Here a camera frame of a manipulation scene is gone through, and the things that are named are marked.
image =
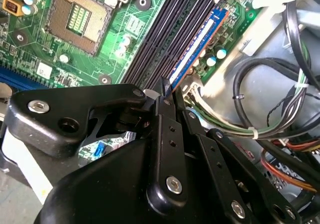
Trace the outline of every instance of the cable tie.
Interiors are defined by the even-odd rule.
[[[308,83],[299,83],[297,82],[295,85],[294,85],[295,88],[307,88],[309,87],[309,84]]]
[[[245,99],[245,95],[241,94],[241,95],[235,95],[232,97],[233,100],[242,100]]]
[[[250,131],[252,131],[253,132],[253,140],[257,140],[258,139],[258,137],[259,137],[259,132],[258,132],[258,130],[257,129],[255,129],[253,126],[250,126],[249,128],[248,128],[248,130],[250,130]]]

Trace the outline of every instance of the orange wire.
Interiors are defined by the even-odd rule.
[[[286,181],[287,183],[290,183],[292,185],[295,185],[297,187],[312,191],[312,192],[317,192],[310,184],[296,179],[293,176],[287,175],[286,173],[284,173],[283,171],[275,168],[273,165],[271,165],[269,162],[267,162],[266,158],[265,158],[265,154],[266,154],[266,150],[262,150],[262,154],[261,154],[261,164],[268,170],[270,171],[272,174],[274,174],[275,176],[283,179],[284,181]]]

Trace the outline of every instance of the wire bundle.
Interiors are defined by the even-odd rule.
[[[244,60],[239,64],[240,69],[236,73],[233,82],[233,101],[241,124],[235,124],[225,120],[223,116],[216,113],[201,97],[198,90],[192,90],[186,98],[189,103],[207,122],[225,132],[231,137],[242,137],[257,140],[264,149],[261,155],[263,166],[281,179],[312,192],[320,192],[320,172],[315,170],[310,163],[301,161],[298,158],[284,152],[283,147],[289,148],[293,154],[295,152],[311,152],[320,148],[319,138],[311,139],[302,143],[296,143],[292,138],[307,134],[310,130],[320,124],[320,117],[315,117],[302,127],[294,129],[292,124],[296,120],[304,104],[305,97],[311,96],[320,100],[319,97],[307,93],[308,85],[312,85],[320,90],[320,76],[314,76],[311,71],[311,58],[306,45],[300,40],[298,20],[296,12],[296,2],[290,2],[286,6],[283,14],[285,32],[291,41],[292,50],[299,67],[285,60],[278,58],[254,58]],[[240,93],[241,83],[245,76],[255,67],[265,65],[278,71],[285,77],[296,81],[296,85],[289,91],[287,96],[273,108],[267,116],[267,127],[256,129],[248,119],[242,106],[243,95]],[[282,115],[274,123],[269,123],[270,114],[280,105]],[[303,180],[299,180],[278,170],[266,161],[265,154],[270,153],[279,162],[293,170]]]

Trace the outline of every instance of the gray surface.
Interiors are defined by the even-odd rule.
[[[32,189],[0,171],[0,224],[32,224],[41,207]]]

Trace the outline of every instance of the white label sticker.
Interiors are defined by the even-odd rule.
[[[52,72],[52,67],[42,62],[39,63],[38,69],[36,70],[36,73],[39,76],[48,80],[50,79],[51,72]]]

